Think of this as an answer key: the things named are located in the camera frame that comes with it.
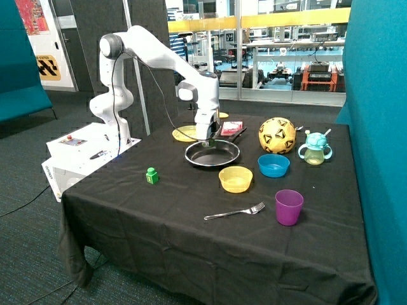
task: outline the glass wall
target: glass wall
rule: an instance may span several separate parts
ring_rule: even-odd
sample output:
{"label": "glass wall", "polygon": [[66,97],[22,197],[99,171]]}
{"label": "glass wall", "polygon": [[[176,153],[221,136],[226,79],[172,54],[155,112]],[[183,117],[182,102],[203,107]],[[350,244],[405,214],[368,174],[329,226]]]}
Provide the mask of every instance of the glass wall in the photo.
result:
{"label": "glass wall", "polygon": [[351,0],[166,2],[172,49],[215,72],[221,98],[343,105]]}

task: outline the yellow plate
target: yellow plate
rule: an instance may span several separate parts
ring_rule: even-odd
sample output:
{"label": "yellow plate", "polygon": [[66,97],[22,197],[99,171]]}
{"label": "yellow plate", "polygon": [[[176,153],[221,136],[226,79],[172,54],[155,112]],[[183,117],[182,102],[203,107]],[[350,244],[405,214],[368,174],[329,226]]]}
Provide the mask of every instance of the yellow plate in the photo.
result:
{"label": "yellow plate", "polygon": [[[193,125],[182,126],[182,127],[179,127],[178,130],[182,131],[186,135],[189,135],[190,137],[193,137],[193,138],[195,138],[197,136],[197,130],[196,130],[195,126],[193,126]],[[183,135],[178,130],[174,129],[174,131],[172,132],[172,136],[176,140],[181,141],[181,142],[194,142],[195,141],[194,139],[188,138],[187,136]]]}

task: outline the white control box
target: white control box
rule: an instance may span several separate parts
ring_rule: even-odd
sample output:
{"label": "white control box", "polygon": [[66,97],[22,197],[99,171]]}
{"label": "white control box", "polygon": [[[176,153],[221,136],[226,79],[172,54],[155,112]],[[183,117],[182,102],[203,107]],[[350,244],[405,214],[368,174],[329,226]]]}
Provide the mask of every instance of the white control box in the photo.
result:
{"label": "white control box", "polygon": [[[107,135],[106,124],[92,123],[46,143],[51,158],[42,166],[58,202],[65,190],[117,157],[118,141]],[[120,154],[140,141],[132,138]]]}

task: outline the purple cup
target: purple cup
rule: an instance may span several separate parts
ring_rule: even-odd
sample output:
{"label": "purple cup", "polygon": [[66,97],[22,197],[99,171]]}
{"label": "purple cup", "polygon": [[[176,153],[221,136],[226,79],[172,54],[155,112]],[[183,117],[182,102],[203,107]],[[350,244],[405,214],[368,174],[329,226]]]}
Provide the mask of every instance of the purple cup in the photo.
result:
{"label": "purple cup", "polygon": [[283,226],[293,226],[297,223],[303,207],[304,198],[292,189],[282,189],[275,195],[275,213],[277,221]]}

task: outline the orange machine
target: orange machine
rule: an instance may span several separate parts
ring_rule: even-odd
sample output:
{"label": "orange machine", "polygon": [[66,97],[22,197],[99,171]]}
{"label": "orange machine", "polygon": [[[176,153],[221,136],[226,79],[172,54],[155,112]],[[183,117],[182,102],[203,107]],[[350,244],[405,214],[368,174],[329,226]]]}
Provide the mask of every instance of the orange machine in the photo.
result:
{"label": "orange machine", "polygon": [[314,62],[306,65],[302,73],[301,90],[335,92],[338,84],[338,71],[327,62]]}

